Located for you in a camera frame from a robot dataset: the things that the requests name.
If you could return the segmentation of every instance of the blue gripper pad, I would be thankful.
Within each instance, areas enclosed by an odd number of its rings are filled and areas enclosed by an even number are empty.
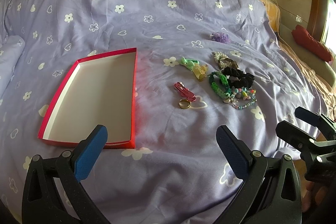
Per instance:
[[[315,113],[310,112],[307,109],[304,109],[303,107],[298,107],[295,109],[295,117],[300,119],[301,121],[304,121],[313,127],[318,127],[320,122],[320,115],[317,115]]]
[[[251,151],[243,141],[233,135],[227,126],[220,126],[217,129],[216,140],[236,177],[246,180],[252,164]]]
[[[107,129],[105,126],[97,125],[86,140],[81,141],[76,148],[82,151],[73,151],[74,157],[74,173],[80,182],[86,179],[95,164],[100,152],[107,142]]]

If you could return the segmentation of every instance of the black scrunchie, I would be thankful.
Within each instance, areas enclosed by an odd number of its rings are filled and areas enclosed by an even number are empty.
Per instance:
[[[231,81],[230,79],[227,80],[230,86],[234,86],[236,89],[245,87],[247,89],[251,88],[254,81],[254,75],[250,73],[243,73],[239,69],[234,69],[230,67],[226,67],[225,69],[221,70],[222,74],[229,75],[238,78],[239,80]]]

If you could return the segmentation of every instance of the pillow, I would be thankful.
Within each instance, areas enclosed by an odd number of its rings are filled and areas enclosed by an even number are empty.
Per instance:
[[[330,50],[322,43],[316,41],[301,25],[296,26],[295,30],[292,31],[292,35],[297,44],[306,48],[323,61],[330,62],[334,60]]]
[[[13,68],[19,60],[24,40],[18,35],[8,37],[7,42],[0,48],[0,99],[13,76]]]
[[[260,0],[266,9],[269,25],[272,30],[276,33],[279,32],[280,29],[280,10],[276,4],[271,2],[270,0]]]

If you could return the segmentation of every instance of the bedspread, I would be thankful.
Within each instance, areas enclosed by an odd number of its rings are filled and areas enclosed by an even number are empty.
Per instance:
[[[220,125],[251,150],[297,159],[298,151],[276,136],[277,123],[285,119],[316,136],[294,110],[327,111],[279,48],[259,0],[0,0],[0,17],[0,45],[11,35],[26,43],[0,100],[0,195],[17,214],[31,158],[64,150],[44,144],[37,133],[64,75],[88,55],[138,48],[137,149],[102,151],[82,181],[111,223],[212,223],[241,184],[216,143]],[[214,31],[228,34],[231,43],[211,41]],[[208,80],[198,82],[177,63],[184,56],[215,71],[213,51],[255,75],[256,104],[243,110],[224,104]],[[178,81],[197,95],[188,110],[178,108]]]

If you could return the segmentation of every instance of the red cushion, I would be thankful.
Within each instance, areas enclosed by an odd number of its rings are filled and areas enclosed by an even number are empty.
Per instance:
[[[295,30],[292,31],[292,35],[297,44],[306,48],[323,61],[330,62],[334,60],[330,50],[322,43],[316,41],[301,25],[296,26]]]

